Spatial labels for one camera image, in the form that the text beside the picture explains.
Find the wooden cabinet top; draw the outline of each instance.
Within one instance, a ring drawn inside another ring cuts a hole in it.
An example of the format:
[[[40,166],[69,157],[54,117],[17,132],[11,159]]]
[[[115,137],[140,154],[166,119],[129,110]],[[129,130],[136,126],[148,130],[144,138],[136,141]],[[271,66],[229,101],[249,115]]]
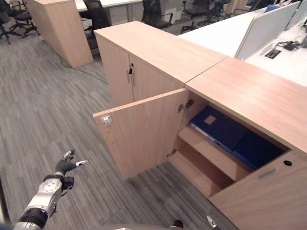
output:
[[[307,87],[230,57],[185,87],[284,145],[307,152]]]
[[[38,2],[42,5],[51,5],[51,4],[58,4],[58,3],[65,3],[73,0],[32,0]]]
[[[155,66],[182,85],[226,58],[137,21],[99,29],[95,33]]]

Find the open cabinet door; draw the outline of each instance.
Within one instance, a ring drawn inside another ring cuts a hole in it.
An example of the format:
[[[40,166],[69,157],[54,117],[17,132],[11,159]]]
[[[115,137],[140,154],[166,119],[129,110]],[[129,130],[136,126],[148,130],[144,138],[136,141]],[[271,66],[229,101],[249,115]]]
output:
[[[123,178],[166,160],[183,113],[178,108],[188,96],[179,89],[93,114]]]

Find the blue binder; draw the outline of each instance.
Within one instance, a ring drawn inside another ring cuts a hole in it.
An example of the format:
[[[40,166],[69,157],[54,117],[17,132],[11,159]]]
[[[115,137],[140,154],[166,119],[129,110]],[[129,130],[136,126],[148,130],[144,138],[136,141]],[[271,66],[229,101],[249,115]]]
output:
[[[248,131],[243,125],[210,106],[192,118],[190,125],[227,152],[232,152]]]
[[[258,169],[280,156],[283,150],[249,131],[232,152],[252,169]]]

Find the gray striped carpet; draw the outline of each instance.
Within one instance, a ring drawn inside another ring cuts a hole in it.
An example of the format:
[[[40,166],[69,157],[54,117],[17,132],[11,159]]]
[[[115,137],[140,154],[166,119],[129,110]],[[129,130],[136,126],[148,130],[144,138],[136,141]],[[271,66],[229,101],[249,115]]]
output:
[[[222,229],[236,229],[170,163],[124,181],[91,116],[112,107],[109,87],[61,65],[36,32],[11,42],[0,40],[0,177],[12,221],[74,147],[76,160],[89,164],[70,173],[75,187],[58,203],[47,230],[116,223],[168,227],[175,219],[188,230],[209,230],[208,214]],[[79,69],[103,79],[99,54],[94,57]]]

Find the keyhole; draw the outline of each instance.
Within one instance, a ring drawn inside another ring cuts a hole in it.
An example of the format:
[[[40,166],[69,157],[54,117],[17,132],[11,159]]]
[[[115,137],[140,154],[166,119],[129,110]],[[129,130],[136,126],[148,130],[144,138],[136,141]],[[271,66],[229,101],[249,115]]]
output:
[[[292,162],[291,161],[284,161],[283,162],[285,165],[287,165],[287,166],[291,166],[292,165]]]

